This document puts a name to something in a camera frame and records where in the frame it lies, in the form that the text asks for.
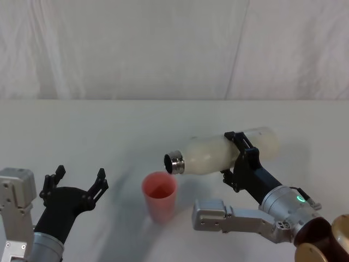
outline green light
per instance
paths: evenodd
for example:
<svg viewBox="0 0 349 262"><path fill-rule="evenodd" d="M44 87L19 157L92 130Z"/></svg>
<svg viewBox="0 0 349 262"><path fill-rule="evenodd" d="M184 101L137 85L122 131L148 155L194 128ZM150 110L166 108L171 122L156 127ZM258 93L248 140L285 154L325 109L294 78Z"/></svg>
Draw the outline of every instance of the green light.
<svg viewBox="0 0 349 262"><path fill-rule="evenodd" d="M301 196L297 196L297 199L298 199L300 202L305 202L305 199L302 198Z"/></svg>

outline cup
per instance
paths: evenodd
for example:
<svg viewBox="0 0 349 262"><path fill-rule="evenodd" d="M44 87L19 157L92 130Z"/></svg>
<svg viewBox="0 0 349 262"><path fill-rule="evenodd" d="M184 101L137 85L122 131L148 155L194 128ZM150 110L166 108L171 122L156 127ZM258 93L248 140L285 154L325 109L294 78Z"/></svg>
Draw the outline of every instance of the cup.
<svg viewBox="0 0 349 262"><path fill-rule="evenodd" d="M149 214L159 224L168 222L175 212L177 181L167 172L154 172L142 182Z"/></svg>

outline bottle opening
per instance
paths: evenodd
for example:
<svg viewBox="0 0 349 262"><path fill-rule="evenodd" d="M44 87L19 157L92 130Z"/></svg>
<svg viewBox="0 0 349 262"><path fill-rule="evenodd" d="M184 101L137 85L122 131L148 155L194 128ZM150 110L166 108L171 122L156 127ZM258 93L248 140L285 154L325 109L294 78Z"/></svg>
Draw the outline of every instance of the bottle opening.
<svg viewBox="0 0 349 262"><path fill-rule="evenodd" d="M169 174L183 174L184 160L181 152L173 151L164 156L164 164Z"/></svg>
<svg viewBox="0 0 349 262"><path fill-rule="evenodd" d="M172 174L173 168L172 168L172 160L171 157L166 154L164 157L164 164L165 164L165 169L169 174Z"/></svg>

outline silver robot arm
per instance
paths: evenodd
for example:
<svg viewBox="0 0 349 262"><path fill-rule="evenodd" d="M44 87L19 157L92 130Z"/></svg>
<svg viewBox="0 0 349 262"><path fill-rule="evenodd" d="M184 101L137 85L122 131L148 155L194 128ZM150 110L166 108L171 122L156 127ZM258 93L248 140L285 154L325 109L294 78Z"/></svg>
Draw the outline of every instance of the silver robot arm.
<svg viewBox="0 0 349 262"><path fill-rule="evenodd" d="M33 241L32 201L36 198L34 175L27 169L0 171L0 213L6 234L1 262L25 260Z"/></svg>

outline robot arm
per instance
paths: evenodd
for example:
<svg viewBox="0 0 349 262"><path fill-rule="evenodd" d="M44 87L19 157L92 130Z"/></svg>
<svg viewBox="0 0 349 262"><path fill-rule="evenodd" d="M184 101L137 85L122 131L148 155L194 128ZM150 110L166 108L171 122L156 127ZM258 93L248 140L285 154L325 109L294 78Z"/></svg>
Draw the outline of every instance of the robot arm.
<svg viewBox="0 0 349 262"><path fill-rule="evenodd" d="M245 189L259 208L240 210L226 206L222 200L197 201L192 213L195 230L251 232L274 243L293 242L297 262L349 261L349 236L345 233L349 216L336 219L331 227L317 212L319 203L300 188L283 186L262 167L259 150L244 133L225 133L225 138L240 154L233 172L222 171L223 182L235 192Z"/></svg>
<svg viewBox="0 0 349 262"><path fill-rule="evenodd" d="M30 170L6 168L0 171L0 211L6 233L1 262L60 262L64 243L75 218L95 208L108 189L104 169L88 191L57 187L65 174L60 165L54 175L45 177L40 197L46 209L33 230L30 209L36 197L34 175Z"/></svg>

